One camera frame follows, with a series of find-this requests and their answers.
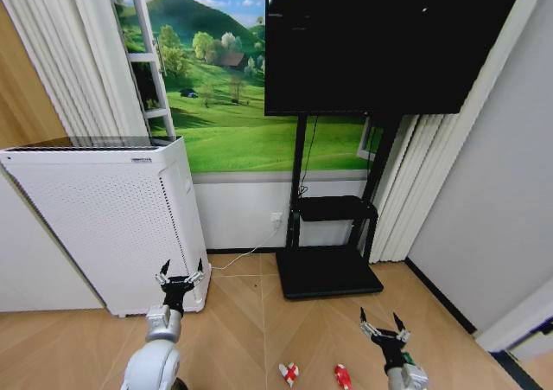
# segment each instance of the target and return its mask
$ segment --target white curtain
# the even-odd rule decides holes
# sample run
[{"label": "white curtain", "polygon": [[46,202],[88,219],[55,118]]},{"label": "white curtain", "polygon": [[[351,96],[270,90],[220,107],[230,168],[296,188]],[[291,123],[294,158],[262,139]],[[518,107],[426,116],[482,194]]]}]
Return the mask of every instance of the white curtain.
[{"label": "white curtain", "polygon": [[110,0],[3,0],[69,136],[146,136]]},{"label": "white curtain", "polygon": [[371,263],[407,257],[536,3],[516,1],[458,114],[402,122],[374,200],[379,218]]}]

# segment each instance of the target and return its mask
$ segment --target white wall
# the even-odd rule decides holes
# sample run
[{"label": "white wall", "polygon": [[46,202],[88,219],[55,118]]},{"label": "white wall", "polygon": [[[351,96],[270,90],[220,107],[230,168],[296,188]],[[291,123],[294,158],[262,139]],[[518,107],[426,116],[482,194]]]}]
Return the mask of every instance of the white wall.
[{"label": "white wall", "polygon": [[[361,195],[365,181],[306,182],[307,195]],[[247,248],[261,243],[273,228],[270,214],[283,213],[278,233],[264,246],[284,246],[290,182],[195,183],[201,226],[209,249]],[[346,241],[349,221],[302,222],[302,246]]]},{"label": "white wall", "polygon": [[0,169],[0,311],[101,306]]},{"label": "white wall", "polygon": [[409,257],[485,329],[553,277],[553,0],[541,0]]}]

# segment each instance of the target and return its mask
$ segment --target wooden floor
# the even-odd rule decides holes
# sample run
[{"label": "wooden floor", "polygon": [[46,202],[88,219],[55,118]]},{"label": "wooden floor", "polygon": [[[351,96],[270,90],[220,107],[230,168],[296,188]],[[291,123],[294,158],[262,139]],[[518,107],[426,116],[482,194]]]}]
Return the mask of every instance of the wooden floor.
[{"label": "wooden floor", "polygon": [[[232,257],[210,260],[222,266]],[[393,328],[393,311],[404,320],[429,388],[518,389],[407,266],[373,270],[385,286],[378,295],[303,302],[283,299],[273,255],[214,271],[206,308],[183,320],[180,377],[191,390],[285,389],[277,365],[293,361],[301,369],[295,390],[334,390],[333,368],[343,363],[355,390],[384,390],[383,356],[359,330],[363,305],[376,326]],[[144,332],[143,317],[104,310],[2,314],[0,388],[119,389]]]},{"label": "wooden floor", "polygon": [[532,360],[521,361],[520,365],[543,389],[553,389],[553,351]]}]

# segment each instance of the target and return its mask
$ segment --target green hill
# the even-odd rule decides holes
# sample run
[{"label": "green hill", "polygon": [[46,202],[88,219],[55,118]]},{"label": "green hill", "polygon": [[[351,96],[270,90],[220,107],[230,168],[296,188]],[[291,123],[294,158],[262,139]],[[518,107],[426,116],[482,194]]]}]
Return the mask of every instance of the green hill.
[{"label": "green hill", "polygon": [[254,25],[253,27],[250,27],[249,30],[258,39],[265,40],[265,26],[264,25]]},{"label": "green hill", "polygon": [[[169,24],[188,46],[198,31],[205,31],[218,39],[227,31],[238,35],[247,53],[253,52],[253,45],[258,41],[256,36],[231,16],[194,0],[151,0],[147,5],[154,34],[157,35],[161,26]],[[137,25],[134,9],[125,8],[120,14],[120,20],[122,24]]]}]

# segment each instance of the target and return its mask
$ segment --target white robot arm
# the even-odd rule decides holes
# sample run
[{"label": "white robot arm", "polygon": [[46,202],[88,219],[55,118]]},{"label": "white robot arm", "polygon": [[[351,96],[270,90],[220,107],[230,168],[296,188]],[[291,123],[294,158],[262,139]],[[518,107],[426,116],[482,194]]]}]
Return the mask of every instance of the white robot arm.
[{"label": "white robot arm", "polygon": [[156,274],[165,300],[163,305],[150,307],[146,314],[146,344],[130,358],[121,390],[187,389],[176,377],[181,356],[175,345],[181,336],[182,299],[204,278],[204,273],[201,259],[198,271],[188,277],[167,278],[168,266],[169,261]]}]

